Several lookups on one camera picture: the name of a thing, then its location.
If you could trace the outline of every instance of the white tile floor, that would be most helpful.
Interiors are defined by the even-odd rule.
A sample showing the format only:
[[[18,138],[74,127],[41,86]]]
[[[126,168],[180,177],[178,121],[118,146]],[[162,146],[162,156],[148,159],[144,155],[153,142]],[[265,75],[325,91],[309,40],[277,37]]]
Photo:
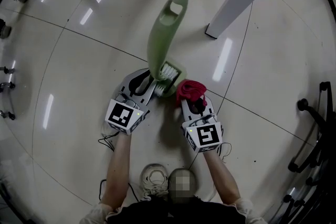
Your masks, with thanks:
[[[0,65],[15,63],[17,87],[11,95],[2,93],[0,105],[14,109],[17,119],[0,119],[0,171],[28,217],[76,223],[99,201],[111,156],[97,142],[106,108],[124,76],[147,66],[148,35],[165,1],[1,2],[0,18],[13,32],[0,41]],[[241,194],[263,214],[289,187],[287,164],[312,122],[297,111],[296,101],[306,97],[316,104],[323,80],[336,86],[336,26],[326,0],[255,0],[212,40],[204,29],[223,1],[189,0],[169,54],[186,67],[188,78],[209,89],[224,141],[232,145],[224,161]],[[227,39],[233,42],[228,61],[214,79]],[[9,76],[0,73],[0,79]],[[130,182],[136,193],[142,168],[156,162],[170,172],[191,166],[197,194],[212,198],[203,156],[180,133],[174,98],[153,100],[150,109],[132,139]],[[225,144],[222,155],[228,151]]]

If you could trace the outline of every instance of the white sleeve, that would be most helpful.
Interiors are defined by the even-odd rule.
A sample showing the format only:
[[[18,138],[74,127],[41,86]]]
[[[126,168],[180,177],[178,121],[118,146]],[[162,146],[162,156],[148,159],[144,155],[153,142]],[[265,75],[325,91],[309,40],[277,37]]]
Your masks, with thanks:
[[[253,204],[248,199],[240,198],[235,205],[238,212],[246,216],[246,224],[267,224],[264,219],[253,210]]]
[[[110,206],[97,204],[79,221],[79,224],[104,224],[106,216],[111,211],[112,208]]]

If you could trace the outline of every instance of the chair wheel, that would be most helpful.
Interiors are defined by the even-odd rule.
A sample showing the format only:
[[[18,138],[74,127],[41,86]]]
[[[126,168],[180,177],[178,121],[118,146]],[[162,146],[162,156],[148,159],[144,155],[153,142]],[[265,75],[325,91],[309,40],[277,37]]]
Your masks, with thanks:
[[[288,165],[288,170],[290,170],[293,173],[295,173],[298,168],[299,168],[299,166],[296,163],[293,163],[293,162]]]
[[[307,107],[308,107],[308,101],[307,101],[307,99],[303,98],[303,99],[299,100],[298,103],[297,103],[297,106],[298,106],[298,109],[300,111],[306,110]]]
[[[321,82],[320,83],[320,91],[326,91],[328,88],[328,83],[327,82]]]
[[[292,200],[292,196],[289,195],[289,194],[285,195],[284,198],[283,198],[283,202],[285,202],[285,203],[290,202],[290,200]]]
[[[12,114],[12,113],[8,113],[8,117],[13,121],[13,120],[15,120],[15,115],[14,114]]]
[[[313,179],[311,177],[308,177],[306,179],[306,185],[311,186],[312,183],[313,183]]]

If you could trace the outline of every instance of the forearm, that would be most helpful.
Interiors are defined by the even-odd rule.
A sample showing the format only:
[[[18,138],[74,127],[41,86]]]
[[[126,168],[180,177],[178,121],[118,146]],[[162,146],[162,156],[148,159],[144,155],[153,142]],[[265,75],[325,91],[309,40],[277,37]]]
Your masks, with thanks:
[[[112,209],[121,207],[128,190],[130,174],[131,135],[119,134],[106,178],[106,190],[101,203]]]
[[[240,198],[235,179],[215,151],[205,152],[204,157],[222,202],[233,204]]]

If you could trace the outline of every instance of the cable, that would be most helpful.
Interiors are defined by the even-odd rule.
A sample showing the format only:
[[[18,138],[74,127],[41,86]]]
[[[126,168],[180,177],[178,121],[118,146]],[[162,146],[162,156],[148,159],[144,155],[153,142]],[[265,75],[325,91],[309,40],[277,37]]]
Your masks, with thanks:
[[[101,138],[101,139],[98,139],[98,143],[108,147],[109,149],[111,149],[113,152],[114,152],[114,146],[113,144],[110,142],[107,141],[107,139],[111,138],[111,137],[114,137],[114,136],[117,136],[119,134],[119,132],[116,132],[115,134],[112,134],[112,135],[108,135],[108,136],[105,136],[104,138]],[[101,195],[101,185],[103,184],[103,182],[106,181],[106,179],[103,179],[101,182],[100,182],[100,187],[99,187],[99,200],[100,200],[100,195]],[[133,195],[136,199],[137,202],[139,202],[139,199],[137,198],[137,196],[135,195],[135,192],[134,192],[134,189],[133,187],[131,186],[130,183],[128,183],[128,185],[131,187],[131,190],[133,192]]]
[[[133,192],[133,195],[134,195],[136,201],[139,201],[138,198],[137,198],[137,196],[135,195],[134,189],[133,189],[133,187],[131,186],[131,184],[128,183],[128,185],[131,187],[131,190],[132,190],[132,192]]]
[[[224,156],[222,157],[222,162],[223,162],[223,163],[226,163],[226,162],[224,161],[224,158],[227,157],[228,155],[230,155],[230,153],[231,153],[231,151],[232,151],[232,145],[231,145],[231,143],[223,143],[223,144],[229,144],[229,145],[230,145],[230,151],[229,151],[229,153],[226,154],[226,155],[224,155]]]
[[[223,143],[223,144],[229,144],[229,145],[230,145],[230,151],[229,151],[229,153],[226,154],[226,155],[224,155],[224,156],[222,157],[222,162],[223,162],[223,163],[226,163],[226,162],[224,161],[224,157],[227,157],[228,155],[230,155],[230,153],[231,153],[231,151],[232,151],[232,145],[231,145],[231,143]],[[219,157],[220,157],[221,154],[222,154],[222,145],[223,145],[223,144],[221,144],[221,145],[218,147],[218,149],[217,149],[217,154],[219,155]]]

